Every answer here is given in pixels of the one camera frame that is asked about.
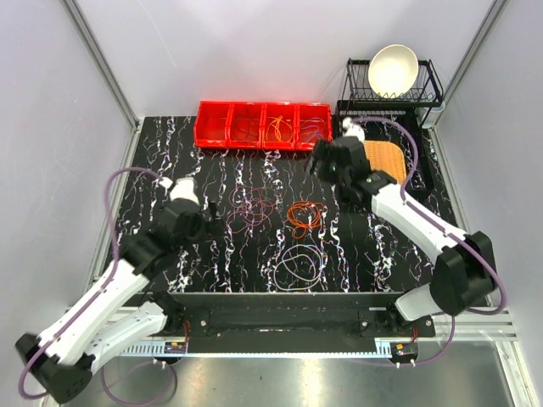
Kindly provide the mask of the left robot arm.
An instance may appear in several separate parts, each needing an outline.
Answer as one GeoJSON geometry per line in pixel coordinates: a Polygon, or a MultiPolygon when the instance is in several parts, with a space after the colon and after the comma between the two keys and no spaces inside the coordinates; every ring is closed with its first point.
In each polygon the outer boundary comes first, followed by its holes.
{"type": "Polygon", "coordinates": [[[167,203],[147,228],[130,235],[100,279],[57,322],[26,333],[15,348],[25,363],[19,390],[32,375],[57,403],[77,397],[108,361],[144,337],[183,332],[185,306],[169,293],[151,294],[136,311],[109,326],[128,299],[175,263],[180,248],[216,239],[224,221],[188,198],[167,203]]]}

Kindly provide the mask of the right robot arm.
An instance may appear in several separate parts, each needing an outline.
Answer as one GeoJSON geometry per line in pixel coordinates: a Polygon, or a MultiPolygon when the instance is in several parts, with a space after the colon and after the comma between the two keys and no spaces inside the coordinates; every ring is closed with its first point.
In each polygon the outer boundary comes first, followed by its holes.
{"type": "Polygon", "coordinates": [[[497,288],[490,239],[452,226],[413,199],[392,175],[373,169],[357,137],[317,141],[305,171],[338,187],[345,202],[388,221],[431,261],[431,281],[399,296],[385,315],[393,335],[406,335],[427,315],[459,315],[497,288]]]}

